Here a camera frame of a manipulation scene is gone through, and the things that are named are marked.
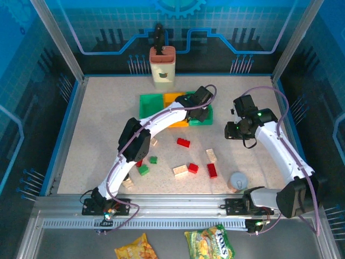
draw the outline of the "snack bag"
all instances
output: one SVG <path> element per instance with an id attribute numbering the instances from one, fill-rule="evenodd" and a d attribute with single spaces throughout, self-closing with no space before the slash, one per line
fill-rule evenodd
<path id="1" fill-rule="evenodd" d="M 235 256 L 222 224 L 204 230 L 186 231 L 184 235 L 190 259 L 233 259 Z"/>
<path id="2" fill-rule="evenodd" d="M 115 253 L 118 259 L 157 259 L 156 253 L 147 242 L 145 233 L 133 243 L 116 248 Z"/>

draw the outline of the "green container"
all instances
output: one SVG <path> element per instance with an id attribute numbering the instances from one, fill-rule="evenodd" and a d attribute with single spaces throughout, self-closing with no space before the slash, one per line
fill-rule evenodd
<path id="1" fill-rule="evenodd" d="M 143 94 L 140 96 L 139 118 L 149 117 L 164 109 L 162 94 Z"/>
<path id="2" fill-rule="evenodd" d="M 209 115 L 204 120 L 204 122 L 200 122 L 197 119 L 191 119 L 189 121 L 189 126 L 203 126 L 203 125 L 212 125 L 213 124 L 213 109 L 212 106 L 209 105 Z"/>

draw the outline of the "white table surface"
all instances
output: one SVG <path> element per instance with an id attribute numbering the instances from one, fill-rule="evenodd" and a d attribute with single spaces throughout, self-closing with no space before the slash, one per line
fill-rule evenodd
<path id="1" fill-rule="evenodd" d="M 193 91 L 199 86 L 214 84 L 218 94 L 212 103 L 213 125 L 186 128 L 167 128 L 150 147 L 144 164 L 150 172 L 141 176 L 136 167 L 130 172 L 134 187 L 120 187 L 125 194 L 225 194 L 231 193 L 227 181 L 231 174 L 246 174 L 249 185 L 283 188 L 283 178 L 265 147 L 258 143 L 246 149 L 241 140 L 226 140 L 224 127 L 231 121 L 232 101 L 249 88 L 272 86 L 269 77 L 233 76 L 177 76 L 171 92 Z M 118 139 L 131 117 L 139 118 L 141 94 L 157 93 L 151 77 L 95 77 L 90 78 L 74 130 L 58 194 L 81 194 L 98 186 L 107 176 L 117 154 Z M 259 108 L 270 108 L 281 116 L 273 91 L 251 92 Z M 177 138 L 191 141 L 190 148 L 176 144 Z M 218 178 L 210 179 L 206 165 L 206 149 L 213 148 L 218 162 Z M 151 165 L 150 156 L 158 157 Z M 195 163 L 197 174 L 174 177 L 173 168 Z"/>

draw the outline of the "purple cable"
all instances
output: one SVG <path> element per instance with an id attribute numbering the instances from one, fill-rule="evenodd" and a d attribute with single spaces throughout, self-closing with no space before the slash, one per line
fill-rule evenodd
<path id="1" fill-rule="evenodd" d="M 269 87 L 269 86 L 257 86 L 257 87 L 253 87 L 247 91 L 245 91 L 242 96 L 246 95 L 247 93 L 249 93 L 252 90 L 256 90 L 256 89 L 269 89 L 269 90 L 273 90 L 274 92 L 276 92 L 277 94 L 279 94 L 280 96 L 282 96 L 282 98 L 284 99 L 285 103 L 286 103 L 286 110 L 285 113 L 282 115 L 282 117 L 278 120 L 277 123 L 277 135 L 278 137 L 280 137 L 280 124 L 282 123 L 282 121 L 285 119 L 288 111 L 289 111 L 289 103 L 288 100 L 286 98 L 286 96 L 280 92 L 278 89 L 275 89 L 273 87 Z M 310 223 L 308 221 L 306 221 L 301 215 L 299 216 L 300 219 L 303 220 L 303 222 L 305 222 L 306 224 L 309 225 L 309 227 L 312 229 L 312 231 L 314 233 L 316 233 L 317 236 L 320 235 L 320 215 L 319 215 L 319 208 L 318 208 L 318 201 L 316 199 L 316 193 L 315 193 L 315 189 L 313 187 L 312 181 L 308 175 L 308 173 L 306 172 L 306 170 L 302 167 L 302 163 L 301 161 L 295 156 L 295 154 L 292 152 L 292 150 L 290 149 L 290 147 L 288 146 L 288 144 L 285 142 L 285 140 L 283 138 L 280 138 L 281 143 L 284 145 L 284 147 L 288 150 L 288 152 L 290 153 L 290 155 L 292 156 L 292 158 L 295 160 L 296 164 L 301 167 L 301 171 L 303 173 L 303 175 L 305 176 L 307 183 L 309 185 L 310 188 L 310 192 L 312 194 L 312 199 L 313 199 L 313 205 L 314 205 L 314 211 L 315 211 L 315 220 L 316 220 L 316 230 L 310 225 Z"/>
<path id="2" fill-rule="evenodd" d="M 266 230 L 264 230 L 264 231 L 261 231 L 261 232 L 259 232 L 259 233 L 255 233 L 255 234 L 250 234 L 250 233 L 248 233 L 250 236 L 253 236 L 253 235 L 255 235 L 255 236 L 258 236 L 258 235 L 261 235 L 261 234 L 263 234 L 263 233 L 266 233 L 266 232 L 268 232 L 268 231 L 270 231 L 272 228 L 274 228 L 275 227 L 275 225 L 277 225 L 277 223 L 280 221 L 280 219 L 281 219 L 281 213 L 280 213 L 280 215 L 278 216 L 278 218 L 277 218 L 277 221 L 275 221 L 275 223 L 273 224 L 273 225 L 271 225 L 269 228 L 267 228 Z"/>
<path id="3" fill-rule="evenodd" d="M 124 147 L 119 151 L 118 153 L 118 162 L 112 167 L 111 171 L 109 172 L 108 174 L 108 177 L 107 177 L 107 183 L 106 183 L 106 189 L 107 189 L 107 192 L 109 194 L 109 196 L 116 202 L 118 203 L 121 203 L 121 204 L 124 204 L 124 205 L 128 205 L 128 206 L 134 206 L 137 208 L 136 212 L 129 218 L 127 219 L 125 222 L 123 222 L 122 224 L 120 224 L 118 227 L 114 228 L 114 229 L 111 229 L 109 231 L 112 231 L 112 230 L 118 230 L 119 228 L 122 228 L 127 222 L 129 222 L 130 220 L 132 220 L 139 212 L 140 210 L 140 206 L 138 204 L 134 204 L 134 203 L 130 203 L 130 202 L 124 202 L 124 201 L 121 201 L 119 199 L 117 199 L 114 195 L 111 194 L 110 192 L 110 189 L 109 189 L 109 181 L 115 171 L 115 169 L 117 168 L 117 166 L 119 165 L 119 163 L 122 161 L 122 158 L 120 157 L 120 155 L 126 150 L 126 148 L 130 145 L 130 143 L 132 143 L 132 141 L 140 134 L 140 132 L 145 129 L 146 126 L 150 125 L 155 119 L 157 119 L 159 116 L 161 115 L 164 115 L 168 112 L 173 112 L 173 111 L 181 111 L 181 110 L 185 110 L 185 111 L 188 111 L 188 110 L 195 110 L 195 109 L 199 109 L 199 108 L 202 108 L 202 107 L 206 107 L 208 106 L 211 102 L 213 102 L 213 100 L 215 99 L 216 95 L 217 95 L 217 88 L 214 86 L 214 85 L 207 85 L 205 88 L 208 88 L 208 87 L 213 87 L 213 89 L 215 89 L 215 93 L 213 94 L 213 96 L 204 104 L 201 104 L 201 105 L 198 105 L 198 106 L 194 106 L 194 107 L 180 107 L 180 108 L 171 108 L 171 109 L 168 109 L 168 110 L 164 110 L 158 114 L 156 114 L 155 116 L 153 116 L 149 121 L 147 121 L 140 129 L 138 129 L 134 135 L 129 139 L 129 141 L 124 145 Z"/>

